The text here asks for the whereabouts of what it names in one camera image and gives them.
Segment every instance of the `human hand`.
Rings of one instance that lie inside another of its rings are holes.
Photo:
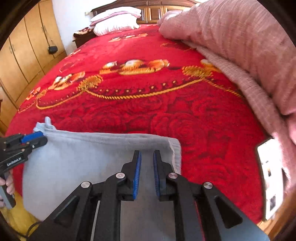
[[[9,171],[10,175],[8,176],[7,180],[3,180],[2,178],[0,178],[0,185],[5,185],[7,186],[7,193],[12,195],[14,192],[15,192],[15,185],[14,185],[14,182],[13,182],[13,177],[12,177],[12,170]],[[0,195],[0,207],[4,207],[5,204],[3,202],[3,199]]]

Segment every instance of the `metal pin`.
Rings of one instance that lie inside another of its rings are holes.
[[[119,172],[119,173],[116,174],[116,177],[117,177],[118,179],[122,179],[122,178],[125,177],[125,174],[124,174],[123,172]]]
[[[176,179],[178,177],[178,174],[177,173],[174,173],[174,172],[171,172],[169,175],[168,175],[169,178],[171,179]]]
[[[205,183],[204,183],[204,187],[205,187],[206,189],[211,189],[211,188],[213,187],[213,184],[210,183],[210,182],[205,182]]]
[[[89,182],[83,182],[81,183],[81,187],[88,188],[91,184]]]

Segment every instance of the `headboard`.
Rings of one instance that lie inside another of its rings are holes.
[[[198,1],[194,0],[117,0],[113,3],[94,8],[91,12],[95,16],[116,7],[136,7],[142,10],[141,17],[137,19],[137,23],[156,23],[167,11],[184,10],[198,3]]]

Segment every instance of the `finger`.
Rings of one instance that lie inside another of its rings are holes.
[[[10,194],[10,195],[13,194],[14,191],[15,191],[15,185],[14,185],[14,184],[9,185],[9,186],[7,187],[7,189],[6,189],[6,191],[7,191],[7,193]]]
[[[12,175],[9,175],[8,178],[6,179],[6,186],[9,186],[13,184],[13,177]]]
[[[4,185],[5,184],[5,180],[0,178],[0,186]]]

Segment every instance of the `yellow fabric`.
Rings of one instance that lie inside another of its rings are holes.
[[[8,210],[5,207],[1,208],[0,210],[5,220],[11,227],[19,233],[25,235],[29,227],[32,224],[38,222],[38,219],[25,210],[24,205],[22,203],[22,197],[17,192],[15,192],[15,201],[16,206],[11,210]]]

